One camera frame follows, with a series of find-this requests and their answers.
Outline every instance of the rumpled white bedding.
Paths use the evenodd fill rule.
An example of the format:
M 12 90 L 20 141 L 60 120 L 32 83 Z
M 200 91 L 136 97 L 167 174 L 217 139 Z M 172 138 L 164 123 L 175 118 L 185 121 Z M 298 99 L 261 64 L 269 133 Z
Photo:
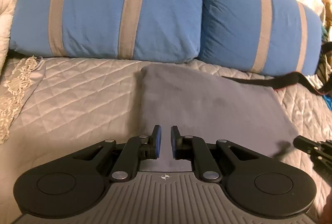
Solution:
M 0 0 L 0 73 L 9 47 L 10 27 L 17 0 Z
M 17 62 L 18 59 L 8 60 L 1 83 Z M 44 78 L 12 123 L 9 139 L 0 145 L 0 223 L 11 223 L 20 215 L 12 189 L 26 170 L 104 139 L 122 143 L 138 134 L 140 70 L 148 64 L 151 63 L 45 59 Z M 216 76 L 264 78 L 198 60 L 186 66 Z M 276 94 L 299 134 L 316 141 L 332 139 L 332 113 L 321 97 L 299 84 Z M 312 170 L 306 154 L 295 150 L 283 161 L 306 171 L 315 180 L 317 197 L 309 216 L 317 220 L 330 187 Z

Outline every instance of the gray blanket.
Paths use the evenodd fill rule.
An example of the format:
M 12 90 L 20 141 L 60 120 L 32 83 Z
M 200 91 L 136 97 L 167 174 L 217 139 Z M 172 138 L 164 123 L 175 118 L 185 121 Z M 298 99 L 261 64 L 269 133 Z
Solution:
M 141 171 L 191 170 L 189 161 L 174 160 L 171 126 L 181 135 L 207 143 L 228 139 L 276 157 L 292 148 L 298 135 L 270 87 L 240 84 L 182 66 L 154 64 L 142 69 L 140 133 L 162 127 L 160 158 L 145 160 Z

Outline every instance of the blue pillow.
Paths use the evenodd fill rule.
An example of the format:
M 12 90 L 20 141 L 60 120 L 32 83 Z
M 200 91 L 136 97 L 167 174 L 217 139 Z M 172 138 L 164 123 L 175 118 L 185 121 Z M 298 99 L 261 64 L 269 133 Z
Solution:
M 278 76 L 315 73 L 321 21 L 296 0 L 203 0 L 199 59 Z
M 58 28 L 63 56 L 120 58 L 124 1 L 63 0 Z M 49 42 L 49 10 L 50 0 L 18 0 L 10 49 L 25 55 L 58 56 Z M 142 0 L 129 59 L 183 63 L 195 58 L 200 50 L 201 11 L 202 0 Z

